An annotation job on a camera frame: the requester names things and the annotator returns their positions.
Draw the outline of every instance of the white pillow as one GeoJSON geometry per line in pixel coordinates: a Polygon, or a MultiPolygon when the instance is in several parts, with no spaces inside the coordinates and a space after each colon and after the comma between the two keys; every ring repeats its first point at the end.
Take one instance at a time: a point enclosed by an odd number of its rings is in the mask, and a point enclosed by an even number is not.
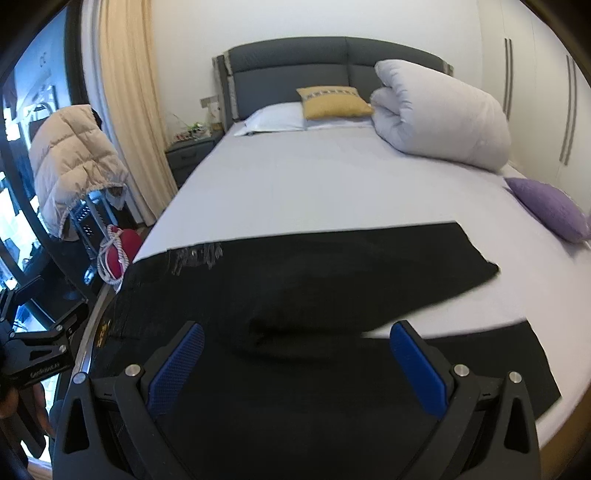
{"type": "Polygon", "coordinates": [[[371,117],[306,120],[301,102],[276,103],[254,112],[234,133],[235,137],[259,132],[300,132],[325,128],[373,127],[371,117]]]}
{"type": "Polygon", "coordinates": [[[234,135],[240,137],[257,132],[297,132],[305,129],[301,102],[277,103],[254,112],[234,135]]]}
{"type": "Polygon", "coordinates": [[[306,121],[306,130],[324,130],[325,128],[373,127],[374,121],[370,116],[364,117],[334,117],[321,120],[306,121]]]}

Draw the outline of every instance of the wardrobe handle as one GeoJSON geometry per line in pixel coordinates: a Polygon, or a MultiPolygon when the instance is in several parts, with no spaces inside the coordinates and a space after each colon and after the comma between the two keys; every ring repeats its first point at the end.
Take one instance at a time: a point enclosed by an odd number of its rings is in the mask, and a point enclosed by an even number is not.
{"type": "Polygon", "coordinates": [[[507,96],[507,120],[511,118],[511,106],[513,105],[513,40],[509,39],[509,95],[507,96]]]}
{"type": "Polygon", "coordinates": [[[570,151],[573,149],[573,140],[574,140],[574,129],[577,125],[577,70],[574,67],[574,59],[572,57],[569,58],[570,64],[570,71],[573,78],[572,85],[573,85],[573,103],[572,103],[572,116],[570,121],[570,138],[569,138],[569,146],[566,148],[566,154],[564,155],[564,166],[569,165],[570,160],[570,151]]]}
{"type": "Polygon", "coordinates": [[[560,156],[558,157],[558,161],[560,163],[564,163],[566,165],[566,152],[569,147],[570,142],[570,124],[571,124],[571,115],[573,109],[573,74],[570,69],[570,57],[566,56],[566,68],[569,73],[569,106],[566,113],[566,127],[564,129],[564,137],[562,139],[562,148],[560,149],[560,156]]]}
{"type": "Polygon", "coordinates": [[[503,113],[507,113],[507,99],[509,97],[509,40],[505,39],[505,96],[503,98],[503,113]]]}

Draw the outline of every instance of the metal screw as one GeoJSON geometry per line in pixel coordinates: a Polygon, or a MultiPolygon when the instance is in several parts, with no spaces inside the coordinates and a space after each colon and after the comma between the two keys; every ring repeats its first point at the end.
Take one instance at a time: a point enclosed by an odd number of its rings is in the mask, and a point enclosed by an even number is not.
{"type": "Polygon", "coordinates": [[[457,364],[453,367],[453,371],[456,373],[458,377],[467,377],[470,373],[470,369],[463,364],[457,364]]]}
{"type": "Polygon", "coordinates": [[[128,377],[137,377],[142,371],[142,368],[138,364],[131,364],[125,369],[125,375],[128,377]]]}
{"type": "Polygon", "coordinates": [[[521,383],[523,377],[517,372],[511,372],[509,373],[509,380],[511,380],[513,383],[521,383]]]}
{"type": "Polygon", "coordinates": [[[84,372],[79,372],[76,375],[74,375],[74,383],[76,385],[80,385],[82,383],[84,383],[84,381],[86,380],[86,374],[84,372]]]}

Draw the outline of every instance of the black cloth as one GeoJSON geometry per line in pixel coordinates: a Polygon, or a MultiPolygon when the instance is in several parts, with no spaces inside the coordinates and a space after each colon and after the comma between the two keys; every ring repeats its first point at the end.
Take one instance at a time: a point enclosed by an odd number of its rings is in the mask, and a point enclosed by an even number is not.
{"type": "MultiPolygon", "coordinates": [[[[484,376],[520,372],[539,418],[560,398],[527,321],[428,340],[484,376]]],[[[173,411],[158,425],[195,478],[397,478],[436,418],[421,408],[386,339],[330,359],[268,362],[206,340],[173,411]]]]}
{"type": "MultiPolygon", "coordinates": [[[[203,355],[157,420],[196,478],[396,478],[436,419],[388,341],[361,333],[497,272],[456,223],[168,251],[126,273],[99,326],[91,376],[145,362],[184,322],[198,322],[203,355]]],[[[536,416],[560,396],[527,321],[430,343],[477,374],[522,372],[536,416]]]]}
{"type": "Polygon", "coordinates": [[[102,129],[103,128],[103,119],[100,117],[99,112],[97,112],[95,109],[92,109],[92,115],[95,117],[95,122],[96,122],[97,127],[102,129]]]}
{"type": "Polygon", "coordinates": [[[497,272],[457,223],[171,250],[125,273],[96,370],[110,375],[130,358],[145,362],[188,320],[244,353],[324,358],[341,337],[452,298],[497,272]]]}
{"type": "Polygon", "coordinates": [[[40,120],[33,120],[29,123],[29,138],[31,139],[31,142],[35,138],[35,135],[37,135],[37,132],[39,131],[41,126],[46,122],[48,118],[49,116],[41,118],[40,120]]]}

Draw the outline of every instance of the white rope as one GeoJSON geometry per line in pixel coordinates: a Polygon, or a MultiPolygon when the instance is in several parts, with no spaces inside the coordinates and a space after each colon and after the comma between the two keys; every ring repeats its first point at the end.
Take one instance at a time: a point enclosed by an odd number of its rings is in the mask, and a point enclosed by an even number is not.
{"type": "Polygon", "coordinates": [[[119,286],[123,281],[123,274],[127,270],[127,267],[129,267],[129,258],[127,258],[127,254],[125,253],[125,250],[123,250],[123,245],[121,244],[120,236],[123,233],[123,230],[118,229],[117,231],[113,231],[115,228],[117,227],[114,225],[109,225],[107,227],[109,238],[103,238],[100,242],[99,256],[96,261],[96,266],[100,277],[106,283],[119,286]],[[107,262],[107,252],[112,245],[117,249],[119,264],[121,265],[121,276],[119,278],[115,278],[113,272],[109,268],[109,263],[107,262]]]}

